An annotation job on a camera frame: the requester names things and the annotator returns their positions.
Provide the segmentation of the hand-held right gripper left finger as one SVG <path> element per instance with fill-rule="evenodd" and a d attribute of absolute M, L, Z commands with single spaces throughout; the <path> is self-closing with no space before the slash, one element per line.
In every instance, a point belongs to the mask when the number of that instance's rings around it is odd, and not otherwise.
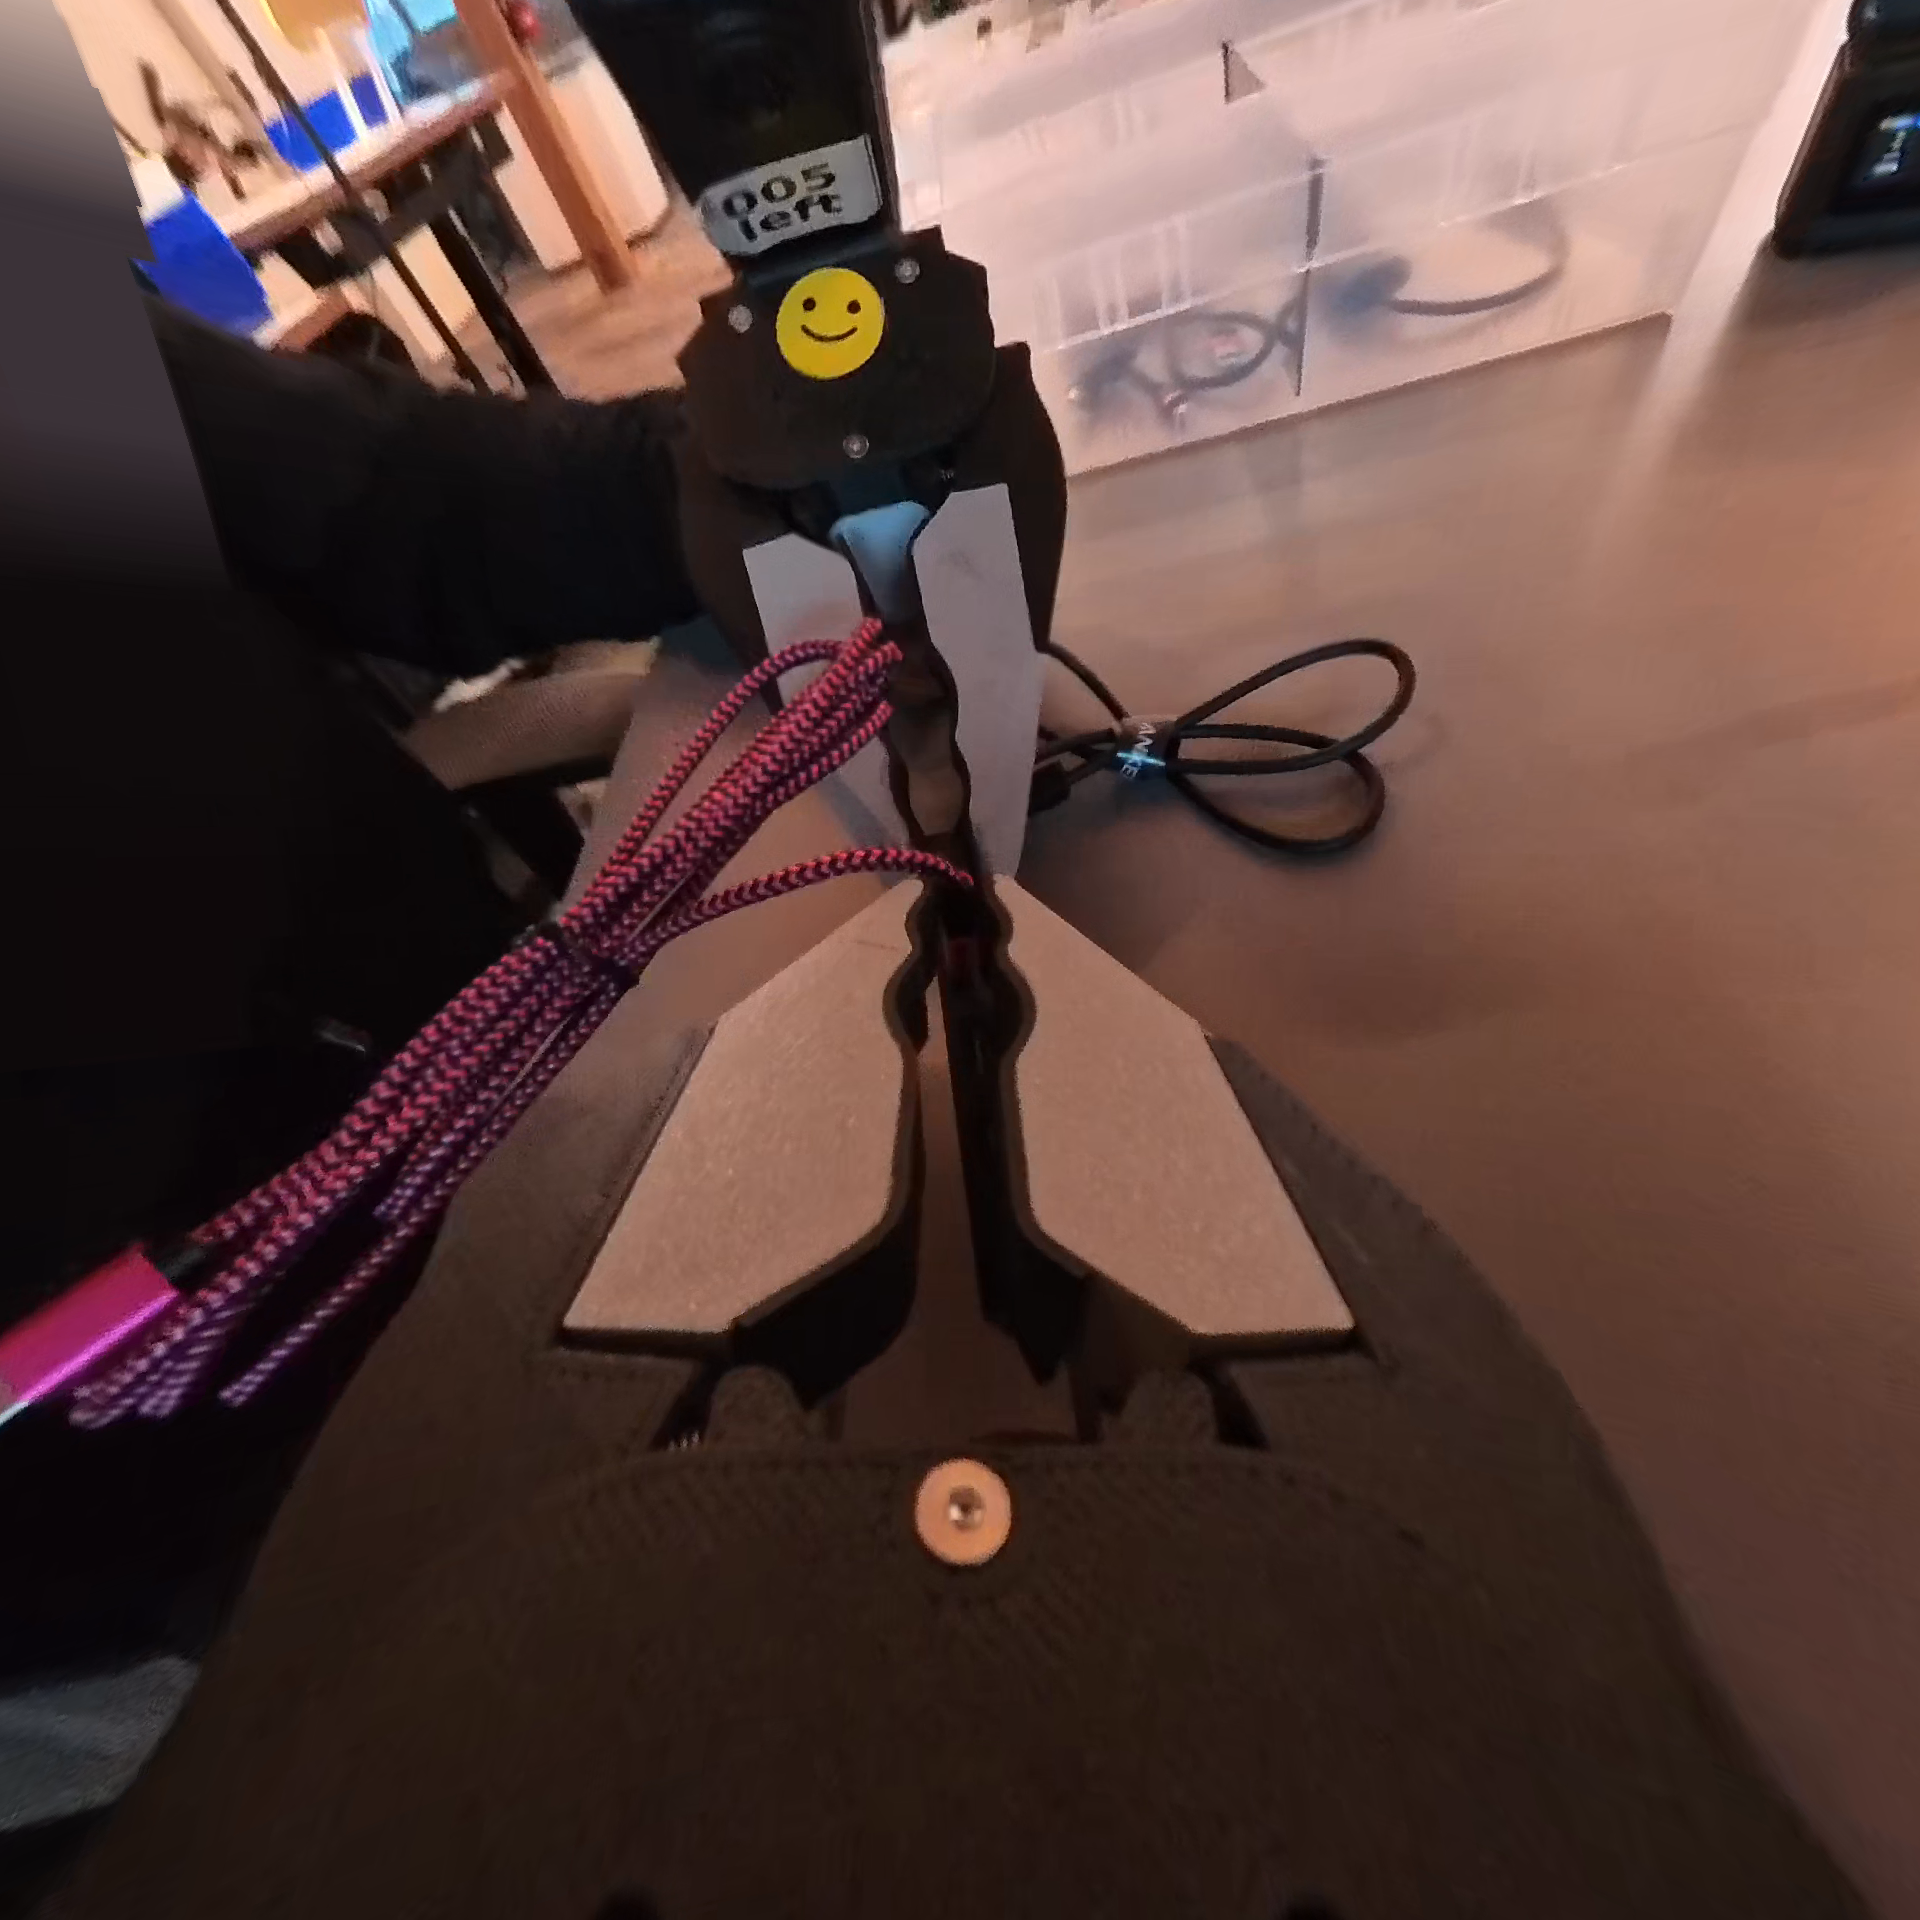
<path fill-rule="evenodd" d="M 914 1302 L 920 1180 L 909 883 L 723 1012 L 562 1314 L 583 1352 L 842 1394 Z"/>

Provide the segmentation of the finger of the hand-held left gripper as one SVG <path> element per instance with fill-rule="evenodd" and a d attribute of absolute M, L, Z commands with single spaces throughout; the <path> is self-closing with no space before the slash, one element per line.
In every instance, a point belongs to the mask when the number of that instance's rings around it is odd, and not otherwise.
<path fill-rule="evenodd" d="M 963 487 L 912 544 L 914 586 L 954 695 L 966 815 L 995 877 L 1016 875 L 1034 776 L 1042 658 L 1003 482 Z"/>
<path fill-rule="evenodd" d="M 803 534 L 751 544 L 742 564 L 767 654 L 803 639 L 843 639 L 866 616 L 848 558 Z M 895 804 L 884 736 L 875 736 L 812 796 L 858 848 L 907 848 L 912 840 Z"/>

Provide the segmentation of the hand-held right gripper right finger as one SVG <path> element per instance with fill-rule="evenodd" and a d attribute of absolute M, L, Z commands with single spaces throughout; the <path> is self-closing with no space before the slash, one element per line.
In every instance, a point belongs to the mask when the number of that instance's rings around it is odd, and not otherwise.
<path fill-rule="evenodd" d="M 1023 1029 L 1008 1068 L 1015 1223 L 1067 1280 L 1078 1381 L 1352 1340 L 1335 1284 L 1200 1021 L 996 883 Z"/>

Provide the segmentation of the clear plastic box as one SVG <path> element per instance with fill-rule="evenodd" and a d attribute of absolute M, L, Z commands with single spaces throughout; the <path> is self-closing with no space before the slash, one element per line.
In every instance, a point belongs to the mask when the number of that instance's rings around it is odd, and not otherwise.
<path fill-rule="evenodd" d="M 1095 474 L 1667 320 L 1814 27 L 1803 3 L 972 4 L 882 45 L 907 223 L 989 276 L 1067 474 Z M 1266 95 L 1226 104 L 1221 40 Z M 1072 358 L 1184 306 L 1276 306 L 1327 204 L 1303 398 L 1271 368 L 1187 422 L 1088 422 Z M 1346 269 L 1454 223 L 1568 234 L 1554 288 L 1485 320 L 1346 320 Z"/>

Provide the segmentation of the person's left forearm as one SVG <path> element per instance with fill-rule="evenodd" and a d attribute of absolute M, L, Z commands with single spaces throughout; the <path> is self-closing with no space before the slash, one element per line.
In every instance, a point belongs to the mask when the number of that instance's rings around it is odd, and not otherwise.
<path fill-rule="evenodd" d="M 672 390 L 446 390 L 142 302 L 231 576 L 327 647 L 476 679 L 703 616 Z"/>

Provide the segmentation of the white cabinet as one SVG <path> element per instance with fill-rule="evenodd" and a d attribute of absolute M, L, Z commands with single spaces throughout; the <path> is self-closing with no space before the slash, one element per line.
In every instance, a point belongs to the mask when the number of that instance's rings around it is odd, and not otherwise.
<path fill-rule="evenodd" d="M 669 190 L 608 70 L 595 62 L 575 64 L 564 76 L 551 77 L 549 88 L 583 168 L 622 235 L 637 242 L 653 234 L 669 210 Z M 583 253 L 511 112 L 499 114 L 499 127 L 509 156 L 495 168 L 495 184 L 538 268 L 547 275 L 575 268 Z"/>

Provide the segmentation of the wooden work table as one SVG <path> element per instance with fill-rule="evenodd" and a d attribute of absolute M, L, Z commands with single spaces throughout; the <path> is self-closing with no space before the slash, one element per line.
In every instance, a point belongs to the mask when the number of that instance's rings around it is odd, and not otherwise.
<path fill-rule="evenodd" d="M 299 174 L 275 192 L 222 218 L 242 256 L 277 250 L 291 234 L 327 223 L 351 198 L 383 196 L 411 168 L 432 178 L 477 174 L 491 178 L 511 148 L 499 130 L 506 110 L 502 76 L 487 72 L 432 108 L 402 114 L 333 154 L 318 171 Z"/>

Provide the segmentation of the person's dark clothing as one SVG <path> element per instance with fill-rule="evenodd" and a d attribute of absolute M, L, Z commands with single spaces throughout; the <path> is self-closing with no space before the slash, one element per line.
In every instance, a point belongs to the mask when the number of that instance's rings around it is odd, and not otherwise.
<path fill-rule="evenodd" d="M 520 931 L 327 647 L 474 679 L 658 619 L 4 573 L 4 1325 L 296 1158 Z M 391 1314 L 245 1410 L 11 1422 L 4 1688 L 199 1646 Z"/>

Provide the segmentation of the small blue bin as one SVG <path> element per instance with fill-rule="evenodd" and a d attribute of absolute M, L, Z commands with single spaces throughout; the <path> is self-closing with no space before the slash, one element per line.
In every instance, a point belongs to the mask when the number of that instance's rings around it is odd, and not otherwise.
<path fill-rule="evenodd" d="M 148 210 L 142 226 L 148 253 L 135 269 L 159 299 L 235 336 L 254 338 L 275 324 L 260 276 L 199 198 Z"/>
<path fill-rule="evenodd" d="M 391 124 L 388 94 L 378 72 L 358 68 L 296 112 L 280 112 L 268 124 L 268 138 L 280 160 L 296 171 L 318 171 L 323 154 L 347 154 Z"/>

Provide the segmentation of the black screen device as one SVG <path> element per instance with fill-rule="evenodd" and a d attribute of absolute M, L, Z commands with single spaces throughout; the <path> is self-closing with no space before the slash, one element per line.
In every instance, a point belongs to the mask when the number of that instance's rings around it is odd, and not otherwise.
<path fill-rule="evenodd" d="M 1775 256 L 1917 240 L 1917 3 L 1853 3 L 1783 184 Z"/>

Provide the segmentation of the wooden support post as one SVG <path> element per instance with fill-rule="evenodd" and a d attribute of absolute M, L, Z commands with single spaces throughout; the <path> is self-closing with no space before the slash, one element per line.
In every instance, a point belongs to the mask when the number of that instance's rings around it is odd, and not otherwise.
<path fill-rule="evenodd" d="M 454 12 L 507 120 L 507 204 L 535 262 L 547 272 L 583 268 L 608 295 L 628 288 L 636 278 L 628 234 L 532 45 L 511 23 L 515 4 L 456 3 Z"/>

